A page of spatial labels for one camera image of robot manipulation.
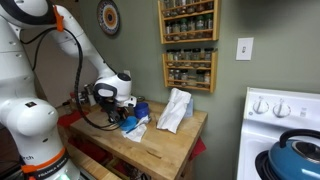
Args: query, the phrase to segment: electrical outlet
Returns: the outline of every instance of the electrical outlet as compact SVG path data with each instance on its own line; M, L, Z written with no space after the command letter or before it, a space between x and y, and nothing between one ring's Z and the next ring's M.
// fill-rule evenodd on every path
M123 73L131 77L130 71L129 70L123 70Z
M252 38L239 38L237 57L236 60L249 61L251 60L252 47L253 47L253 37Z

